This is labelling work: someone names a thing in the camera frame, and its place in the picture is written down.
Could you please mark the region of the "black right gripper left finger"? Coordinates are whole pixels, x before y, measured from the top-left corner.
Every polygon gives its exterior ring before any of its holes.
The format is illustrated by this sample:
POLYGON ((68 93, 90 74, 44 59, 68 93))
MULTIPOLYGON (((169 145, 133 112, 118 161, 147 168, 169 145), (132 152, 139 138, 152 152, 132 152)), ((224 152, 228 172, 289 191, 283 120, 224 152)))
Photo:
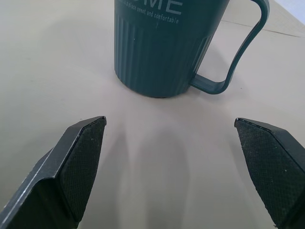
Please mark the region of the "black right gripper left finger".
POLYGON ((96 178, 104 116, 66 129, 0 212, 0 229, 77 229, 96 178))

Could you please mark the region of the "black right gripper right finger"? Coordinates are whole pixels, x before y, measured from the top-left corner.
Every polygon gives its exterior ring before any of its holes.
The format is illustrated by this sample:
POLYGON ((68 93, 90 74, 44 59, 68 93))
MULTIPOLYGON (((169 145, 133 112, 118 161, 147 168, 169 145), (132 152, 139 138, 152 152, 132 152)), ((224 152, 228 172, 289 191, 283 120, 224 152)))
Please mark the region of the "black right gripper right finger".
POLYGON ((305 229, 305 148, 286 130, 236 118, 248 172, 277 229, 305 229))

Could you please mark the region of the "dark green ribbed mug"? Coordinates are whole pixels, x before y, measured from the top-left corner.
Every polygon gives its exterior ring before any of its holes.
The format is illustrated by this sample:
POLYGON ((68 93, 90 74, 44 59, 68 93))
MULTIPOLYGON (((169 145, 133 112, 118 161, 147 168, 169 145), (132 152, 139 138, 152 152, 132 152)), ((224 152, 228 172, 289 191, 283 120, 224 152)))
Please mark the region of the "dark green ribbed mug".
POLYGON ((236 53, 226 79, 214 82, 197 72, 229 0, 115 0, 114 69, 129 89, 169 98, 195 87, 224 92, 246 48, 266 24, 269 0, 251 0, 260 10, 236 53))

